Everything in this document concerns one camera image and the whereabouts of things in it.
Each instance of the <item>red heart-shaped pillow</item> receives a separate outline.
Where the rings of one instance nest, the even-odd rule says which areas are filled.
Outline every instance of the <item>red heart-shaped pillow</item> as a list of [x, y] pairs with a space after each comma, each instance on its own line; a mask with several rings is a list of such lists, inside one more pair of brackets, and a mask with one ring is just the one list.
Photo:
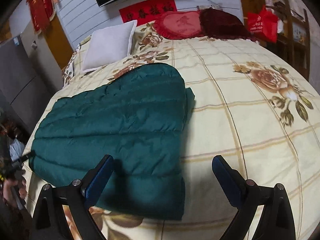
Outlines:
[[166, 12], [153, 26], [161, 36], [170, 40], [202, 37], [199, 15], [199, 11]]

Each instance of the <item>red banner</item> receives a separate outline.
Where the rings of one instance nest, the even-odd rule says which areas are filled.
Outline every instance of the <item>red banner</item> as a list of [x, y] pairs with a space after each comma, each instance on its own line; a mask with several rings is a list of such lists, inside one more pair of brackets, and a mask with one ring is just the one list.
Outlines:
[[27, 0], [35, 32], [46, 29], [55, 16], [55, 9], [51, 0]]
[[137, 20], [137, 26], [154, 21], [168, 11], [177, 11], [174, 0], [146, 0], [119, 10], [124, 23]]

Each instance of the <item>green puffer jacket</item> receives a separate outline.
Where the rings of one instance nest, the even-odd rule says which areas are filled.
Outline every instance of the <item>green puffer jacket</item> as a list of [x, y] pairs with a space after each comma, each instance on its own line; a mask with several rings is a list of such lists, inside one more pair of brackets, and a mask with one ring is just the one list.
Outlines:
[[180, 220], [182, 133], [193, 102], [175, 68], [143, 65], [109, 85], [59, 99], [36, 131], [30, 166], [59, 187], [110, 154], [115, 169], [97, 206]]

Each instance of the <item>metal screw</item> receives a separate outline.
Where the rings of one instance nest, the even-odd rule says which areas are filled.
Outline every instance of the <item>metal screw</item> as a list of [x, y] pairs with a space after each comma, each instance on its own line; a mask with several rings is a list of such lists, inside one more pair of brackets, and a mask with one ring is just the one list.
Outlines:
[[45, 184], [42, 188], [43, 190], [48, 190], [50, 188], [50, 184]]
[[278, 189], [284, 189], [284, 186], [281, 183], [277, 184]]
[[81, 180], [75, 179], [75, 180], [72, 182], [72, 185], [73, 185], [73, 186], [78, 186], [78, 185], [80, 185], [80, 183], [81, 183]]
[[254, 182], [252, 179], [247, 179], [245, 182], [246, 182], [247, 185], [249, 185], [249, 186], [253, 186], [253, 185], [255, 184], [255, 182]]

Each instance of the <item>bed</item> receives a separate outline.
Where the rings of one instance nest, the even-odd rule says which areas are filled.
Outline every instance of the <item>bed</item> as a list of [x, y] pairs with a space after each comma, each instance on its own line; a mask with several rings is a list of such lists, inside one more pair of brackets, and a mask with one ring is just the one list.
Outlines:
[[[62, 97], [108, 84], [138, 66], [163, 62], [175, 67], [195, 95], [195, 106], [181, 155], [186, 183], [182, 221], [151, 220], [97, 207], [90, 213], [109, 239], [219, 239], [236, 209], [231, 207], [211, 169], [222, 155], [258, 185], [284, 184], [297, 239], [308, 239], [320, 220], [320, 96], [282, 59], [250, 40], [192, 38], [167, 40], [148, 23], [136, 28], [132, 56], [80, 74], [90, 36], [76, 48], [65, 71], [65, 86], [50, 100], [35, 131]], [[27, 209], [33, 214], [46, 183], [26, 168]], [[75, 239], [81, 239], [64, 207]], [[246, 239], [262, 212], [259, 207]]]

